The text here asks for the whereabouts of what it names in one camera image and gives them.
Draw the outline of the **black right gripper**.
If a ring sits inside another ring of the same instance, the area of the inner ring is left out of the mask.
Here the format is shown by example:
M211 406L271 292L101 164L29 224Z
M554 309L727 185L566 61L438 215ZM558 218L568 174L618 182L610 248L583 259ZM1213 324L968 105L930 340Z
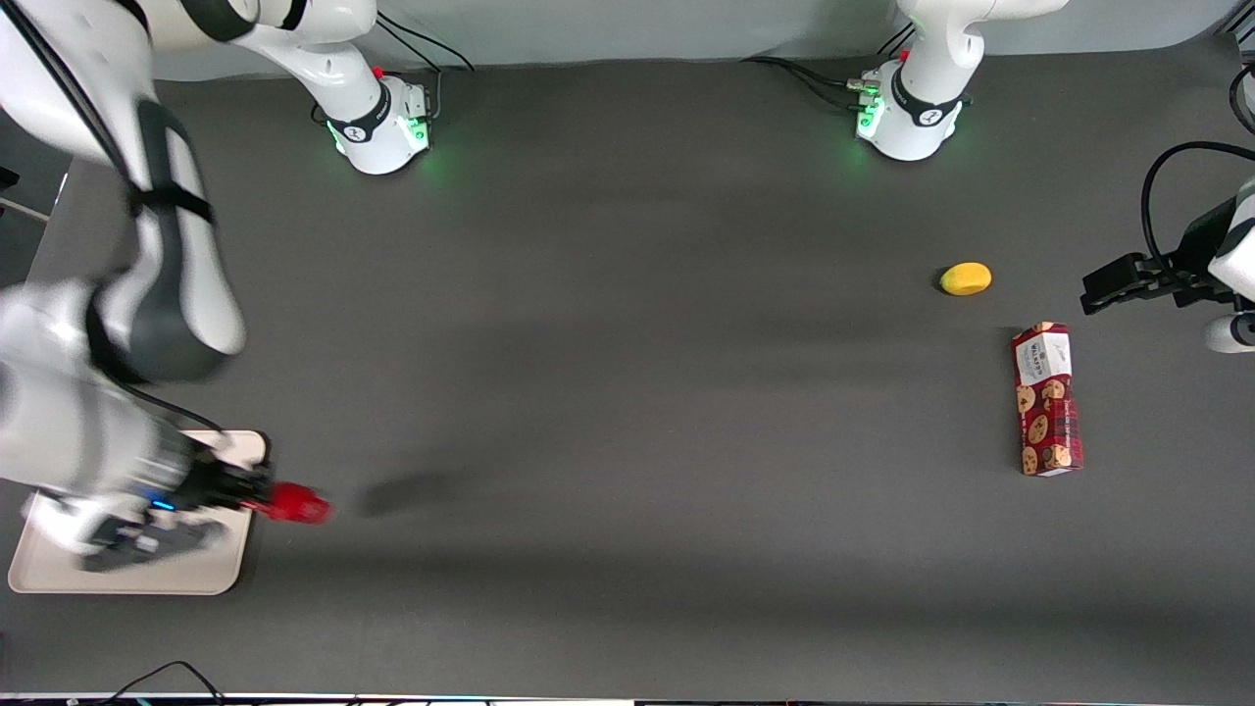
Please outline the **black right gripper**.
M270 468L241 468L223 461L215 453L197 453L184 479L176 487L177 510L225 508L247 510L264 517L285 517L285 509L270 499L257 499L257 488L275 485Z

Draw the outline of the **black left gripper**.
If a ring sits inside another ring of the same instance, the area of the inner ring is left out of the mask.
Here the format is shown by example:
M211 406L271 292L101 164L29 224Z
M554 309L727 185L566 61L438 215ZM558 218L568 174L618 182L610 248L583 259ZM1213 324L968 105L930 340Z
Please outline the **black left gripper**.
M1237 285L1240 281L1240 276L1230 273L1229 265L1212 265L1225 258L1240 238L1236 233L1240 224L1237 201L1236 196L1230 196L1183 229L1176 250L1176 270L1167 277L1173 286L1173 303L1216 301L1219 295L1214 285ZM1148 256L1122 255L1081 278L1081 311L1094 316L1113 303L1157 298L1163 283L1161 270Z

